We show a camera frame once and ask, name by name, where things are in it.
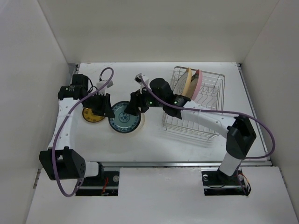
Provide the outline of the black blue patterned plate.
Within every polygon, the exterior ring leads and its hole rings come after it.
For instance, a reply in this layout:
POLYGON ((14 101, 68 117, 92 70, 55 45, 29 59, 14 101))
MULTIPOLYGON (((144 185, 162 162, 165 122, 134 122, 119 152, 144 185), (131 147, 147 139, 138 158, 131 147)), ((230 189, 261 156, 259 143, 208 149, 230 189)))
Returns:
POLYGON ((124 112, 128 105, 128 101, 120 101, 112 106, 115 117, 109 118, 108 122, 111 128, 118 133, 131 133, 141 123, 141 114, 135 116, 124 112))

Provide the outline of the cream bear plate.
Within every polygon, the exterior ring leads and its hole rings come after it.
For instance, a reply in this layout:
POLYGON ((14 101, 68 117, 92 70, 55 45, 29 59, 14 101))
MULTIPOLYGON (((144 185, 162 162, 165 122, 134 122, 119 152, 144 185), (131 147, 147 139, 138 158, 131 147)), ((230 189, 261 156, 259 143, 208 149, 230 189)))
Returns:
POLYGON ((142 127, 144 126, 144 123, 145 123, 145 115, 142 114, 141 115, 141 121, 140 121, 140 124, 137 126, 137 128, 129 133, 121 133, 121 132, 118 132, 116 130, 114 130, 112 127, 110 127, 110 129, 117 133, 118 135, 122 135, 122 136, 128 136, 128 137, 132 137, 132 136, 136 136, 141 130, 142 130, 142 127))

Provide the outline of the yellow patterned brown plate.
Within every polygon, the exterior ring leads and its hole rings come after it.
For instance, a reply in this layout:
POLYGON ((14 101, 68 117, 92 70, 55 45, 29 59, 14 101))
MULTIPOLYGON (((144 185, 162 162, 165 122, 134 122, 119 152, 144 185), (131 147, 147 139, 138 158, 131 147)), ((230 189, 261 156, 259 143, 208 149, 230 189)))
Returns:
POLYGON ((82 117, 86 122, 93 124, 99 123, 105 118, 103 116, 93 114, 90 108, 83 108, 82 117))

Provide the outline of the pink plate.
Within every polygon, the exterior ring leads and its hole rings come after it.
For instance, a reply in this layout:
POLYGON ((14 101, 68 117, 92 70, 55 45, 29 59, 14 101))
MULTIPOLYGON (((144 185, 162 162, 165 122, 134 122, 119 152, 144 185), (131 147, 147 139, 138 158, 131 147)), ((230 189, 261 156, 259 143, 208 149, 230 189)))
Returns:
POLYGON ((202 85, 202 79, 203 79, 202 71, 196 70, 195 74, 192 76, 192 80, 189 88, 191 100, 194 100, 197 97, 202 85))

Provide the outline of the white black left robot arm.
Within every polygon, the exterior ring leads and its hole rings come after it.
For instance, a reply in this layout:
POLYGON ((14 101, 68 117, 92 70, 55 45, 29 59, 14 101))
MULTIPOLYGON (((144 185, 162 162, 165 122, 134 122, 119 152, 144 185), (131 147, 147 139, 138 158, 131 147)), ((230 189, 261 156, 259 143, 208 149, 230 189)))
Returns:
POLYGON ((105 174, 100 162, 86 161, 75 151, 75 134, 83 109, 90 109, 94 115, 112 118, 114 113, 110 95, 106 89, 113 85, 111 79, 100 80, 95 93, 89 92, 89 78, 75 74, 69 86, 62 86, 58 92, 59 112, 54 135, 47 150, 41 151, 39 161, 50 180, 88 178, 94 185, 103 183, 105 174))

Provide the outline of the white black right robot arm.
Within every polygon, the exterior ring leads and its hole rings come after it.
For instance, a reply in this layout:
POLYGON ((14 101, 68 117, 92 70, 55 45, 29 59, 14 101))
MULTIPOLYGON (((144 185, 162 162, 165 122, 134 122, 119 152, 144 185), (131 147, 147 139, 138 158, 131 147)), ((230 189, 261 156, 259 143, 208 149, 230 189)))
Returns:
POLYGON ((249 117, 243 114, 232 117, 227 112, 206 109, 188 97, 174 94, 163 78, 153 79, 147 85, 145 76, 138 74, 135 81, 140 84, 140 89, 130 94, 125 113, 137 116, 151 107, 159 107, 171 117, 215 131, 226 139, 226 154, 216 178, 223 184, 231 181, 256 139, 249 117))

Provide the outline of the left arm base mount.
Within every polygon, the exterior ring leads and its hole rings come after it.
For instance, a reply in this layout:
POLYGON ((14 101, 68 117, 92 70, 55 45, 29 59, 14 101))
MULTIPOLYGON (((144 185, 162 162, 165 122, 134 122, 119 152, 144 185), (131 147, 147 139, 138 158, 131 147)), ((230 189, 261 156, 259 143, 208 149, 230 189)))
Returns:
POLYGON ((103 167, 97 176, 86 177, 75 196, 118 196, 120 168, 103 167))

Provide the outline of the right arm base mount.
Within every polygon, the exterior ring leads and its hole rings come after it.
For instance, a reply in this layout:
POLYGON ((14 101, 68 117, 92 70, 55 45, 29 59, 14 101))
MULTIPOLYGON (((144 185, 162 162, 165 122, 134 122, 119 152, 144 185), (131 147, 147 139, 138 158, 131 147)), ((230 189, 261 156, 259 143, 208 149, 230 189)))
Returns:
POLYGON ((239 168, 232 176, 215 169, 201 171, 205 196, 249 196, 251 185, 239 168))

